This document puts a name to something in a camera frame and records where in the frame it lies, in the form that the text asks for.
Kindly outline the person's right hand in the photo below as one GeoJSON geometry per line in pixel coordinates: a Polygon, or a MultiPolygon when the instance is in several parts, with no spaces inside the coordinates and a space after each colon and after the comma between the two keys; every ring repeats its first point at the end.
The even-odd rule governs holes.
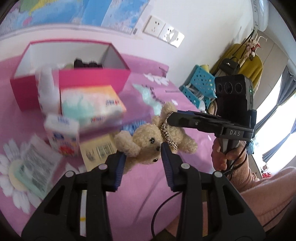
{"type": "Polygon", "coordinates": [[[240,141],[239,146],[224,154],[221,150],[220,141],[215,138],[212,146],[212,163],[216,171],[225,171],[227,169],[227,161],[235,161],[233,169],[248,159],[245,149],[246,142],[240,141]]]}

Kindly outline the pink sweater forearm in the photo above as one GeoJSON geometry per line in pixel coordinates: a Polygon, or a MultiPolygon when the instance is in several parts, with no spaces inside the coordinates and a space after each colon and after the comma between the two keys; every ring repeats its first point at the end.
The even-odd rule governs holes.
{"type": "Polygon", "coordinates": [[[295,196],[295,167],[284,168],[260,180],[251,171],[247,159],[233,169],[231,183],[268,233],[280,223],[295,196]]]}

